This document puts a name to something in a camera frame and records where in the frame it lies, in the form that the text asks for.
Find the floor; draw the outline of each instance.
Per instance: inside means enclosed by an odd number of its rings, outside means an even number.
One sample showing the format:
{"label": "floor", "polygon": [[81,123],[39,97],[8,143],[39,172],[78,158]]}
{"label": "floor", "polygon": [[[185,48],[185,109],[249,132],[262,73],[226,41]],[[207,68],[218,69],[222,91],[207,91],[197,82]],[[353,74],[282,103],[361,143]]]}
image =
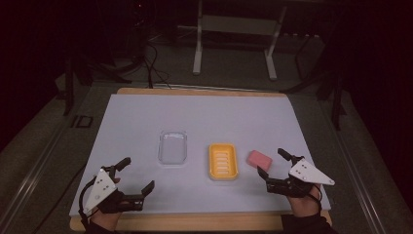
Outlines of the floor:
{"label": "floor", "polygon": [[[204,46],[202,73],[192,74],[195,54],[192,29],[182,29],[177,43],[153,35],[146,56],[154,63],[155,88],[225,89],[277,92],[301,80],[294,60],[303,38],[283,36],[274,54],[277,81],[268,79],[262,46],[239,41],[217,43],[210,34]],[[305,73],[322,50],[317,38],[300,54]],[[147,69],[122,74],[129,87],[148,86]],[[74,233],[68,211],[89,158],[111,94],[126,85],[99,73],[90,87],[75,85],[75,106],[62,116],[64,101],[52,99],[0,155],[1,233]],[[62,77],[56,80],[61,86]],[[341,131],[330,121],[331,98],[317,100],[315,84],[289,95],[315,163],[337,184],[326,187],[333,227],[339,233],[412,233],[413,217],[381,160],[351,100],[343,94],[346,115]],[[74,128],[75,116],[93,116],[88,129]]]}

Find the dark background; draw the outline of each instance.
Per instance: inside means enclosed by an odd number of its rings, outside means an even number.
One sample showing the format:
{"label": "dark background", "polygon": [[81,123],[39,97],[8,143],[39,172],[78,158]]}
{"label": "dark background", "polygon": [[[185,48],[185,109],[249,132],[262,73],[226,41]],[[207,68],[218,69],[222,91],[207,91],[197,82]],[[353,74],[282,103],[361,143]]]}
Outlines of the dark background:
{"label": "dark background", "polygon": [[[254,6],[259,7],[259,2],[255,1]],[[262,2],[262,11],[247,14],[270,16],[266,7],[269,2]],[[109,0],[97,3],[57,0],[1,3],[0,150],[56,96],[54,81],[64,71],[68,48],[75,47],[99,62],[111,62],[119,43],[117,39],[131,27],[133,14],[128,12],[129,1],[118,1],[115,5]],[[151,15],[144,16],[147,19],[144,26],[157,26],[173,37],[174,26],[178,23],[195,25],[197,1],[157,0],[156,3],[156,20],[151,21]],[[232,8],[234,14],[251,4],[248,1],[237,3],[237,7]],[[340,61],[342,53],[346,52],[346,66],[342,70],[345,90],[351,93],[395,184],[413,210],[413,189],[409,184],[413,176],[410,169],[413,165],[410,95],[413,88],[413,8],[401,1],[369,4],[370,7],[354,12],[353,26],[336,32],[336,41],[332,43],[332,54],[336,55],[333,61]],[[101,7],[104,15],[96,6]],[[310,11],[308,5],[303,6],[292,8],[285,19],[284,30],[306,31],[308,25],[304,22],[307,20],[294,16],[294,11],[297,14]],[[206,9],[220,11],[214,1],[206,5]]]}

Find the orange tray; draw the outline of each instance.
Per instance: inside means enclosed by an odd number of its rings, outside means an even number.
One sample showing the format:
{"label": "orange tray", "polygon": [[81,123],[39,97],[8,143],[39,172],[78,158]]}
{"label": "orange tray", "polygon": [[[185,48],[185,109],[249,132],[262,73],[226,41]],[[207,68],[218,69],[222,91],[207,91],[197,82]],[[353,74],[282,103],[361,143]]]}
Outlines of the orange tray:
{"label": "orange tray", "polygon": [[209,175],[215,180],[232,180],[238,176],[237,154],[230,143],[209,146]]}

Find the clear plastic container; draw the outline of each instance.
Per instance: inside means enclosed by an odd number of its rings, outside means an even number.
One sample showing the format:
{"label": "clear plastic container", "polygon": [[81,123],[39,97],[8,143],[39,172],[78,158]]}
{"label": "clear plastic container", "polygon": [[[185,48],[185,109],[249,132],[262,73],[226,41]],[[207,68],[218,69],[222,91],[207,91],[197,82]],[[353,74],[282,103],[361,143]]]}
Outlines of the clear plastic container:
{"label": "clear plastic container", "polygon": [[158,159],[163,165],[179,166],[186,160],[187,136],[185,132],[161,132]]}
{"label": "clear plastic container", "polygon": [[237,178],[237,154],[233,144],[214,143],[209,146],[209,176],[213,180]]}

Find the metal stand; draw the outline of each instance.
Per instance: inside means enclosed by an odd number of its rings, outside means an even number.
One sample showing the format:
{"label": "metal stand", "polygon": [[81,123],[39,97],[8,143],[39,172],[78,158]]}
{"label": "metal stand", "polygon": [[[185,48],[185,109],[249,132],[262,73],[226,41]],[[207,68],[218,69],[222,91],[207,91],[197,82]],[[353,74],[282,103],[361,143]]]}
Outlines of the metal stand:
{"label": "metal stand", "polygon": [[264,51],[265,60],[270,80],[277,79],[276,69],[274,67],[273,52],[276,47],[277,39],[280,36],[282,22],[285,17],[286,7],[282,7],[278,20],[267,19],[243,19],[232,17],[218,17],[203,15],[203,0],[198,2],[198,31],[197,31],[197,48],[194,59],[194,75],[201,74],[201,63],[203,56],[202,36],[204,31],[220,31],[233,33],[247,33],[256,35],[269,35],[273,40],[267,50]]}

